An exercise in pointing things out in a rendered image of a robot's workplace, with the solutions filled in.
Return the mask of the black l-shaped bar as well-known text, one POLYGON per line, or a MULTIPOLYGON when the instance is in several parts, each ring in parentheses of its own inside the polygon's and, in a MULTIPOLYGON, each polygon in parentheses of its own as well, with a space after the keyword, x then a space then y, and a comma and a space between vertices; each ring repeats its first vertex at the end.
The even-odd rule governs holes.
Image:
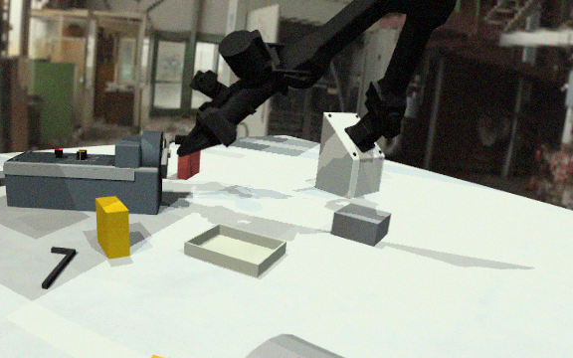
POLYGON ((69 248, 51 248, 51 253, 65 255, 59 264, 53 269, 53 271, 48 275, 48 277, 43 280, 42 288, 48 289, 48 287, 52 284, 52 282, 57 278, 57 276, 63 271, 66 267, 68 262, 72 259, 72 257, 76 254, 76 250, 69 249, 69 248))

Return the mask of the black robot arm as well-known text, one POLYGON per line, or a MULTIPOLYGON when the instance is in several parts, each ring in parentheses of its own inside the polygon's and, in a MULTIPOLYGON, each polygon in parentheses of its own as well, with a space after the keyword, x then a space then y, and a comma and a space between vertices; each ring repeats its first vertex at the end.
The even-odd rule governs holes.
MULTIPOLYGON (((259 30, 240 30, 221 41, 219 53, 239 82, 261 105, 288 86, 308 89, 326 74, 333 57, 387 13, 406 14, 384 78, 371 81, 365 93, 368 112, 344 131, 362 151, 376 147, 382 135, 400 135, 407 108, 406 89, 433 30, 445 24, 457 0, 353 0, 311 35, 290 44, 264 43, 259 30)), ((198 71, 191 85, 218 107, 234 90, 211 70, 198 71)))

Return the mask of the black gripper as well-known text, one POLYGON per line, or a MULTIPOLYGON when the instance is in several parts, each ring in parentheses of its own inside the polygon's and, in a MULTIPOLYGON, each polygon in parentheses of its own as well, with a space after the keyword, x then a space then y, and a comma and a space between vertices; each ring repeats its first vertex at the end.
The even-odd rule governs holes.
POLYGON ((237 140, 237 125, 259 106, 250 92, 237 81, 225 100, 215 107, 210 101, 199 106, 196 125, 177 149, 178 157, 205 150, 224 143, 226 147, 237 140), (222 142, 222 143, 221 143, 222 142))

